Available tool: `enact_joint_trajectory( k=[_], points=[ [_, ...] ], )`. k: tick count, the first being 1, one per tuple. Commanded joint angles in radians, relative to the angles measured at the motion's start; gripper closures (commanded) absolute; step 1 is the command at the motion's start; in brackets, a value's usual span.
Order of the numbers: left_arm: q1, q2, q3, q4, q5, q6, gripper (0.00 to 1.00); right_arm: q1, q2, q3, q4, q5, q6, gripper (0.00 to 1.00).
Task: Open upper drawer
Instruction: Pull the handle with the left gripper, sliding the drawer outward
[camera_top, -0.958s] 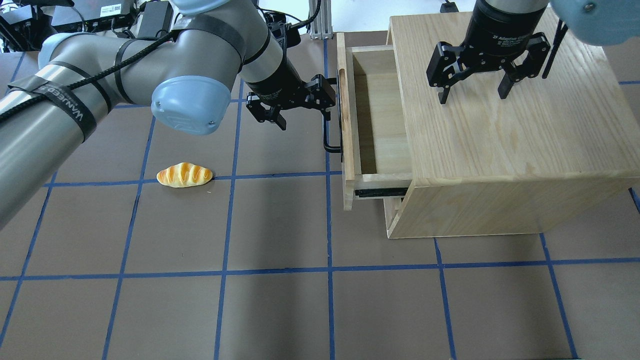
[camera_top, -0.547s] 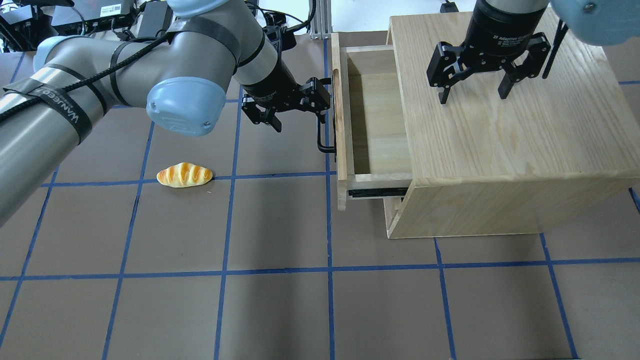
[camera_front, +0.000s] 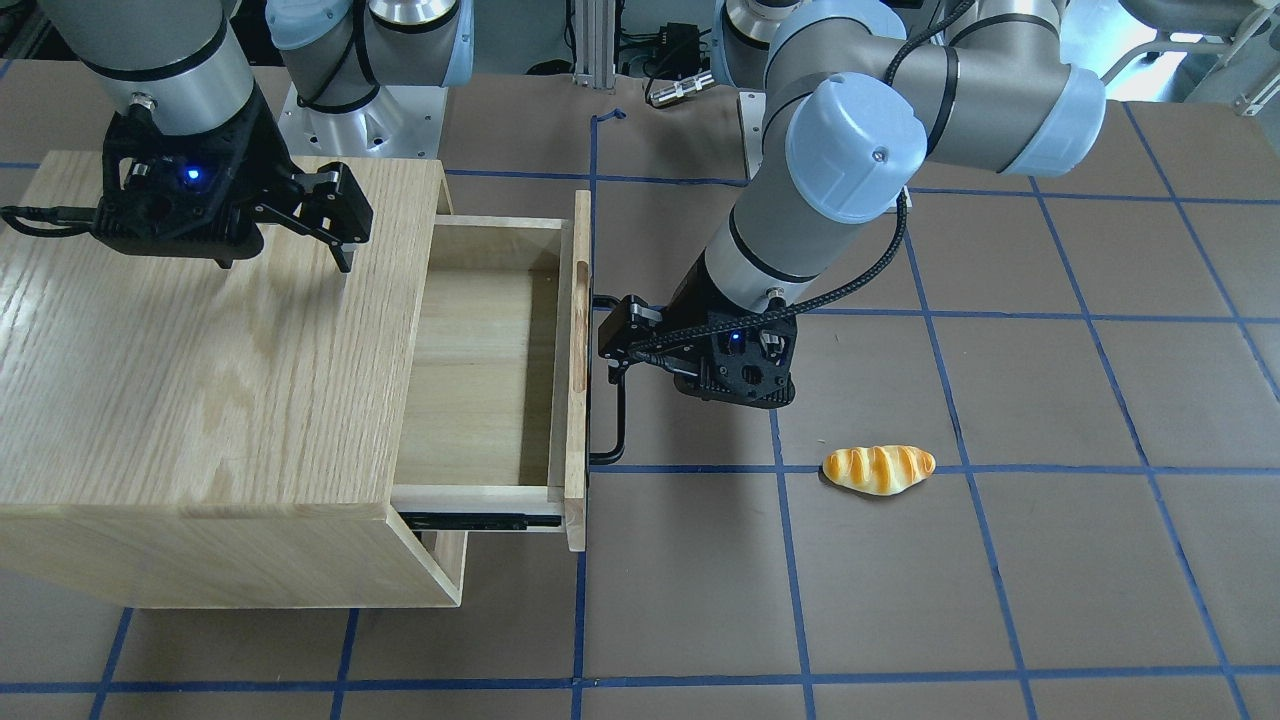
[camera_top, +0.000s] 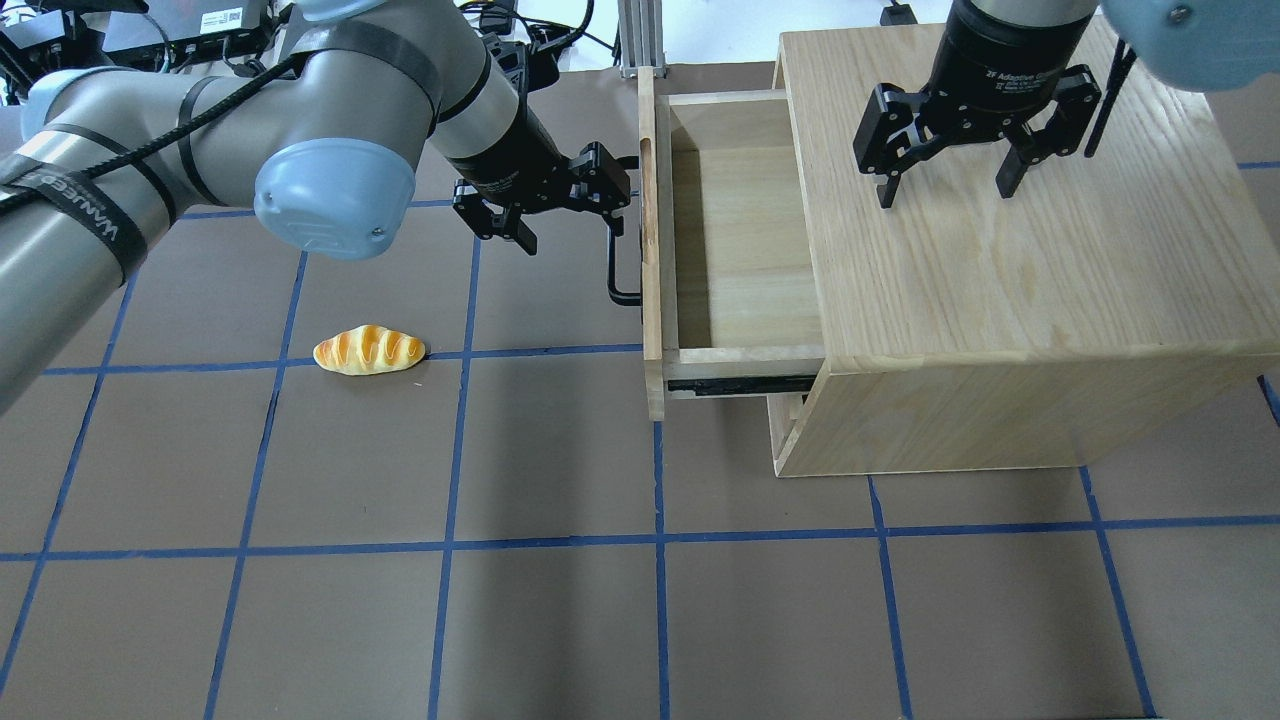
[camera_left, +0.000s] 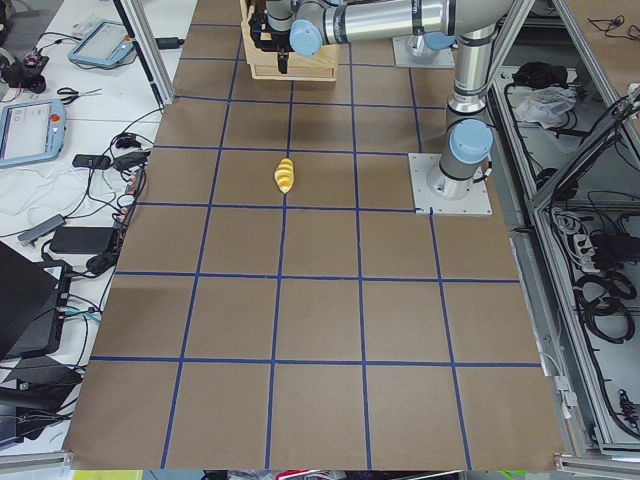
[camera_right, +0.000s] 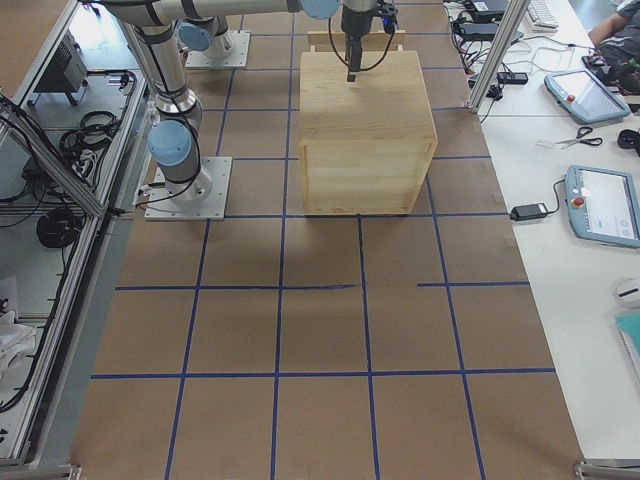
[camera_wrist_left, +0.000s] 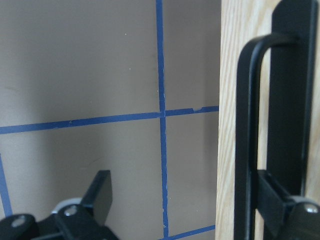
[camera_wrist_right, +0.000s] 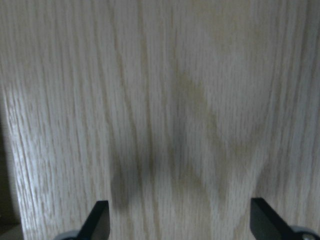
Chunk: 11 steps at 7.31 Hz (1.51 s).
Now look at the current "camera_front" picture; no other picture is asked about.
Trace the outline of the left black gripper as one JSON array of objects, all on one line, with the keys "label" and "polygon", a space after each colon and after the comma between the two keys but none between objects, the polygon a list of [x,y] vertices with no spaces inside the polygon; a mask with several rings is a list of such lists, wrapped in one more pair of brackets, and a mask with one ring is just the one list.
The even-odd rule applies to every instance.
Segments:
[{"label": "left black gripper", "polygon": [[[608,360],[607,380],[625,387],[627,366],[644,363],[672,374],[675,388],[686,396],[776,409],[791,404],[796,388],[791,375],[797,341],[794,316],[745,325],[755,318],[714,290],[681,292],[658,309],[628,295],[602,323],[598,352]],[[730,323],[727,331],[690,340],[664,342],[654,348],[637,346],[659,334]]]}]

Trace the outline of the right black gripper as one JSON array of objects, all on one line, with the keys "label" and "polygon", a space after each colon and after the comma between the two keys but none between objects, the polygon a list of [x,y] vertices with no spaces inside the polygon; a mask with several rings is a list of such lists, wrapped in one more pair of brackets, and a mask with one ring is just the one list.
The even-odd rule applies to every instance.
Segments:
[{"label": "right black gripper", "polygon": [[266,105],[184,136],[161,133],[151,110],[132,105],[108,127],[90,232],[125,255],[202,258],[228,269],[262,251],[259,224],[278,224],[319,240],[348,274],[374,217],[344,163],[306,173],[292,161]]}]

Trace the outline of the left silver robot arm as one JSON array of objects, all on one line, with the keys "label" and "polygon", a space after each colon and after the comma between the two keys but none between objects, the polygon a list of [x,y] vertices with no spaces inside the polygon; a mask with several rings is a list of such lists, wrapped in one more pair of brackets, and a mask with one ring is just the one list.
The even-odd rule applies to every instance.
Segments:
[{"label": "left silver robot arm", "polygon": [[881,1],[723,1],[712,68],[765,95],[762,164],[667,305],[603,322],[611,383],[650,364],[698,398],[790,404],[797,315],[892,261],[924,161],[1052,177],[1089,152],[1105,83],[1059,26],[1051,1],[952,1],[916,36]]}]

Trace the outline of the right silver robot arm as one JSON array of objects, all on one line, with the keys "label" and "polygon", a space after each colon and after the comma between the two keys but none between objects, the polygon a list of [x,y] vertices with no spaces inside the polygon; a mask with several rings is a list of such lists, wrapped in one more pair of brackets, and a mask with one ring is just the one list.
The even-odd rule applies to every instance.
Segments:
[{"label": "right silver robot arm", "polygon": [[14,231],[91,234],[133,256],[257,256],[262,223],[329,249],[338,269],[372,232],[374,211],[340,161],[291,159],[219,1],[44,1],[41,10],[115,102],[92,208],[5,206]]}]

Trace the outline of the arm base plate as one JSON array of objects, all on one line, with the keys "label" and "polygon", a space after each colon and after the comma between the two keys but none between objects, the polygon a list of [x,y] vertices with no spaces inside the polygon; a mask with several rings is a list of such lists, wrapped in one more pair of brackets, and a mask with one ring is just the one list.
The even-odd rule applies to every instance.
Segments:
[{"label": "arm base plate", "polygon": [[364,108],[343,114],[305,109],[292,87],[278,118],[294,155],[435,159],[449,90],[384,86]]},{"label": "arm base plate", "polygon": [[760,90],[739,92],[739,119],[742,136],[742,165],[749,184],[760,170],[767,128],[767,95]]}]

